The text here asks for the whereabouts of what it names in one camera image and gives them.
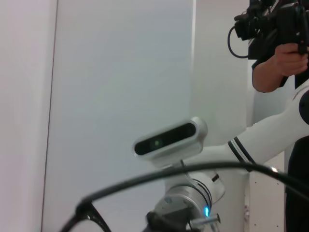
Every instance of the video camera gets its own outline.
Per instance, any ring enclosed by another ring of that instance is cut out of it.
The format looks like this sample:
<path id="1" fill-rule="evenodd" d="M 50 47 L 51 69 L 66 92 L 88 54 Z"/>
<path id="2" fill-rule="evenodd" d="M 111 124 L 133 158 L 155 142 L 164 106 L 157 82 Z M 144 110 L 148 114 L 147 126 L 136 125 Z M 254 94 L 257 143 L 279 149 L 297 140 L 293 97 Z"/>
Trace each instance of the video camera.
<path id="1" fill-rule="evenodd" d="M 309 46 L 308 0 L 275 1 L 253 0 L 247 10 L 237 15 L 234 27 L 228 36 L 230 52 L 238 58 L 258 59 L 269 47 L 279 41 L 281 44 L 299 44 L 298 52 L 307 53 Z M 236 55 L 230 47 L 230 35 L 235 29 L 239 38 L 252 40 L 248 56 Z"/>

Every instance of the black cable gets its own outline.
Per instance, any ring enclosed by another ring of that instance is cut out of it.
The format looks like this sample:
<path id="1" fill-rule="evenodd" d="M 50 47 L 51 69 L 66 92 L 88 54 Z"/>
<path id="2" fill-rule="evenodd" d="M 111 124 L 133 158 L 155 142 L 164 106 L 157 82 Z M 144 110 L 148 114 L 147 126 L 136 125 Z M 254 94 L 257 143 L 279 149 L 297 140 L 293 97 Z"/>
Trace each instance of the black cable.
<path id="1" fill-rule="evenodd" d="M 231 28 L 231 30 L 228 32 L 228 36 L 227 36 L 227 46 L 228 46 L 228 50 L 230 51 L 230 53 L 231 53 L 233 56 L 235 56 L 235 57 L 237 57 L 237 58 L 240 58 L 240 59 L 246 59 L 246 58 L 249 57 L 248 55 L 247 55 L 247 56 L 239 56 L 239 55 L 235 54 L 235 53 L 233 52 L 232 48 L 231 48 L 231 34 L 232 34 L 232 31 L 233 31 L 234 29 L 235 29 L 235 26 L 233 26 L 233 27 Z"/>
<path id="2" fill-rule="evenodd" d="M 150 181 L 155 181 L 158 179 L 171 177 L 171 176 L 175 176 L 179 174 L 184 174 L 188 172 L 196 172 L 196 171 L 210 170 L 210 169 L 250 169 L 252 171 L 263 173 L 269 177 L 272 177 L 284 183 L 286 187 L 288 187 L 292 192 L 294 192 L 295 194 L 297 194 L 298 196 L 302 197 L 303 199 L 309 202 L 309 186 L 303 184 L 302 182 L 300 182 L 299 180 L 293 177 L 288 176 L 287 174 L 275 172 L 269 167 L 259 165 L 259 164 L 240 163 L 240 162 L 216 162 L 216 163 L 195 164 L 195 165 L 178 167 L 178 168 L 173 168 L 173 169 L 164 169 L 158 172 L 150 173 L 147 175 L 143 175 L 143 176 L 130 179 L 128 181 L 121 182 L 119 184 L 110 186 L 108 188 L 104 188 L 84 198 L 82 202 L 78 205 L 77 209 L 83 208 L 84 206 L 92 204 L 93 201 L 99 200 L 111 194 L 120 192 L 128 188 L 132 188 L 134 186 L 141 185 L 141 184 L 144 184 Z M 87 219 L 87 218 L 80 218 L 80 217 L 74 216 L 67 222 L 67 224 L 64 226 L 64 228 L 60 232 L 69 232 L 77 223 L 79 223 L 83 219 Z M 104 230 L 100 226 L 104 232 L 111 232 L 111 230 L 108 228 L 107 224 L 105 223 L 104 219 L 101 216 L 100 216 L 99 221 L 94 221 L 94 222 L 97 223 L 99 226 L 100 224 L 101 225 L 104 224 L 104 227 L 106 226 L 105 228 L 107 228 L 107 230 Z"/>
<path id="3" fill-rule="evenodd" d="M 80 218 L 77 215 L 74 215 L 60 230 L 60 232 L 69 232 L 71 231 L 78 223 L 82 222 L 84 219 Z"/>

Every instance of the person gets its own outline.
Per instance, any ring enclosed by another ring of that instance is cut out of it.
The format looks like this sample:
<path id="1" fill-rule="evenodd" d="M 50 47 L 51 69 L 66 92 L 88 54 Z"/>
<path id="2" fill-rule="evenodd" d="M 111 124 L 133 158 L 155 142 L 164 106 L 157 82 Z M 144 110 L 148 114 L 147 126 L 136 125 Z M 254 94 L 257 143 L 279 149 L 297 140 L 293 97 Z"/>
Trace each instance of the person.
<path id="1" fill-rule="evenodd" d="M 281 44 L 277 39 L 253 65 L 253 86 L 259 92 L 272 92 L 295 75 L 295 88 L 309 79 L 308 54 L 300 55 L 295 43 Z M 296 142 L 288 174 L 309 184 L 309 137 Z M 286 190 L 287 232 L 309 232 L 309 203 Z"/>

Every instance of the black clothing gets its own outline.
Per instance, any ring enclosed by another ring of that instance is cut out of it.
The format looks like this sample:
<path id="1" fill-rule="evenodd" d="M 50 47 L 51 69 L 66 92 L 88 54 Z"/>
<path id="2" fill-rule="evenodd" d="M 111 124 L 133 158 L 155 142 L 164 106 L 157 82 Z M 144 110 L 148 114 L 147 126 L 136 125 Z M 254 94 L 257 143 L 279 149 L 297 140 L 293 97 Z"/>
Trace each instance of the black clothing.
<path id="1" fill-rule="evenodd" d="M 253 66 L 254 69 L 258 64 L 271 58 L 275 49 L 280 45 L 280 41 L 269 48 L 267 54 L 262 56 Z M 283 78 L 281 87 L 284 86 L 288 77 Z M 309 70 L 295 76 L 295 88 L 299 87 L 309 79 Z M 289 160 L 288 174 L 301 179 L 309 184 L 309 136 L 298 140 Z M 286 191 L 286 231 L 287 232 L 309 232 L 309 203 L 300 197 Z"/>

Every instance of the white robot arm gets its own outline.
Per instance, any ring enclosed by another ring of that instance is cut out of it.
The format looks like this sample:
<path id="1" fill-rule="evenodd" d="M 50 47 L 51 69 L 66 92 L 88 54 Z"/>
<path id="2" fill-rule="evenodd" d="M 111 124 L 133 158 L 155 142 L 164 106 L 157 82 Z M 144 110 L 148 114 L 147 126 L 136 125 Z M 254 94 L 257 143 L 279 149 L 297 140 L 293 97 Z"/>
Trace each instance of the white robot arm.
<path id="1" fill-rule="evenodd" d="M 206 123 L 195 117 L 143 137 L 134 144 L 134 154 L 157 168 L 210 161 L 265 163 L 298 139 L 309 136 L 309 80 L 296 89 L 282 114 L 256 123 L 225 145 L 203 147 L 206 135 Z M 210 224 L 216 231 L 214 222 L 219 219 L 209 217 L 207 212 L 224 195 L 219 178 L 198 172 L 169 178 L 165 184 L 166 194 L 154 212 L 176 223 L 184 222 L 179 220 L 182 216 L 191 217 L 188 224 L 196 229 L 202 231 L 205 224 Z"/>
<path id="2" fill-rule="evenodd" d="M 238 159 L 263 164 L 306 136 L 309 136 L 309 81 L 296 89 L 283 113 L 254 124 L 225 145 L 204 147 L 186 163 Z"/>

